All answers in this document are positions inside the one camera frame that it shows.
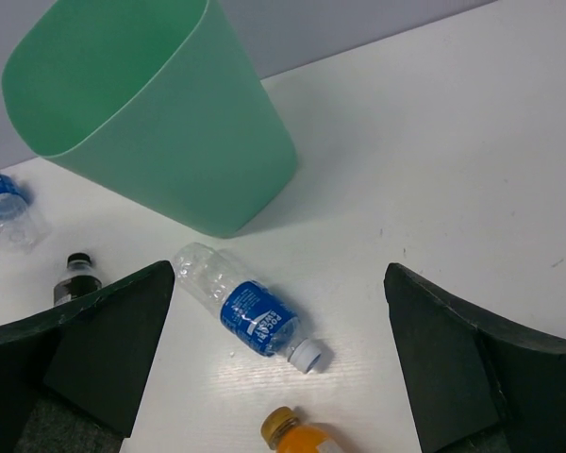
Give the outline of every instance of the dark bottle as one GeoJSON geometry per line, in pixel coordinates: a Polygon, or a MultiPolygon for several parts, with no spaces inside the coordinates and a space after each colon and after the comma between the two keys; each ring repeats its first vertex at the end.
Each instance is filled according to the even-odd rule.
{"type": "Polygon", "coordinates": [[[60,277],[59,284],[55,286],[55,306],[93,293],[102,286],[92,267],[91,257],[85,253],[74,253],[67,259],[67,270],[60,277]]]}

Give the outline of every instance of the trash can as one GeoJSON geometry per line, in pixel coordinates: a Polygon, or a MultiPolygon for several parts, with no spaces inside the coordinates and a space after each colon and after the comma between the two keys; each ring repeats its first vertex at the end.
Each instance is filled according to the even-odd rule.
{"type": "Polygon", "coordinates": [[[37,155],[209,235],[234,235],[296,167],[215,0],[58,0],[2,88],[37,155]]]}

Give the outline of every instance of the yellow bottle cap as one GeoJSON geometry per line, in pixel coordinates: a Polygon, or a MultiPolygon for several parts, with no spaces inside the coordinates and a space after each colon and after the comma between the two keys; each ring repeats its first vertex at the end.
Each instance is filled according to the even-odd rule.
{"type": "Polygon", "coordinates": [[[282,428],[286,428],[289,424],[295,424],[299,421],[298,416],[290,408],[284,406],[275,410],[271,413],[260,429],[262,437],[266,441],[266,444],[274,450],[276,445],[273,445],[273,441],[278,436],[282,428]]]}

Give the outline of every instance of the orange liquid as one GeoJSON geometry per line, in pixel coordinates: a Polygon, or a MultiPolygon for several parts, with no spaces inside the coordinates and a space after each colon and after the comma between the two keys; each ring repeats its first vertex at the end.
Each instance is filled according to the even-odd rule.
{"type": "MultiPolygon", "coordinates": [[[[322,446],[322,450],[318,449],[325,441],[333,442],[326,432],[315,427],[300,425],[283,436],[276,453],[320,453],[321,451],[329,451],[323,450],[324,446],[322,446]]],[[[333,453],[343,452],[338,449],[333,450],[333,453]]]]}

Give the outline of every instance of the gray wall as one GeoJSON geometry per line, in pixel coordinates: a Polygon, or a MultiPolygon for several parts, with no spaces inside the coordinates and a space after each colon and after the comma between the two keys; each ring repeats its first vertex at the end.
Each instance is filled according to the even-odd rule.
{"type": "MultiPolygon", "coordinates": [[[[491,1],[221,0],[262,77],[491,1]]],[[[0,75],[16,43],[53,3],[0,0],[0,75]]],[[[0,93],[0,167],[32,156],[12,129],[0,93]]]]}

